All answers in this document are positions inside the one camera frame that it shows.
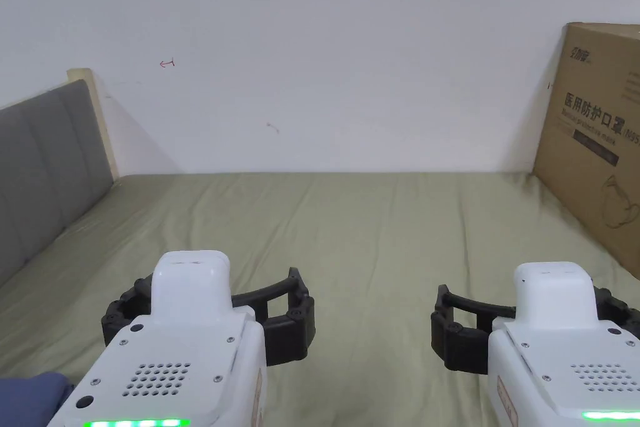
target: cardboard box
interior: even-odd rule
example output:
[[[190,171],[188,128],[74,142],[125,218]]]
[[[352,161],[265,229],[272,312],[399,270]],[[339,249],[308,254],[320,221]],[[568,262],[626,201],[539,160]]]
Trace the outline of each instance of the cardboard box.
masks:
[[[640,278],[640,25],[567,26],[534,173]]]

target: face mask illustration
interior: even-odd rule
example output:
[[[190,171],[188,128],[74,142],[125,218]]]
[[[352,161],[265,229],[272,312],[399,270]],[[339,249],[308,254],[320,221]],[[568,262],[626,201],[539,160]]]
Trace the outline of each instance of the face mask illustration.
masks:
[[[629,195],[611,176],[602,186],[602,219],[611,229],[633,222],[640,214],[640,207],[632,204]]]

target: green led light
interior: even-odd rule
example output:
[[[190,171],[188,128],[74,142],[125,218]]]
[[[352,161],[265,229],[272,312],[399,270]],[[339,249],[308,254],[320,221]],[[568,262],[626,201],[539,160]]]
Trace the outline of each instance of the green led light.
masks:
[[[640,411],[636,412],[582,412],[591,421],[640,421]]]
[[[188,419],[145,419],[141,421],[97,421],[85,422],[84,427],[186,427],[191,425]]]

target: green bedsheet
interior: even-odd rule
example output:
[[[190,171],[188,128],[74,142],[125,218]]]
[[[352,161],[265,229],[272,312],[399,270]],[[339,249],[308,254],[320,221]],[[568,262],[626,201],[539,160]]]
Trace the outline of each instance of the green bedsheet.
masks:
[[[309,357],[269,369],[267,427],[496,426],[486,380],[431,350],[438,284],[513,303],[518,264],[565,260],[640,306],[639,281],[525,174],[132,176],[0,289],[0,376],[79,380],[107,304],[177,249],[224,251],[233,293],[294,266],[315,297]]]

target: gray upholstered headboard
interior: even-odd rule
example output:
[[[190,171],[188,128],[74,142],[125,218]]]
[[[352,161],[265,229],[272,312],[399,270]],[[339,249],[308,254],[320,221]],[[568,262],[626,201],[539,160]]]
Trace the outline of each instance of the gray upholstered headboard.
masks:
[[[0,285],[112,183],[85,81],[0,109]]]

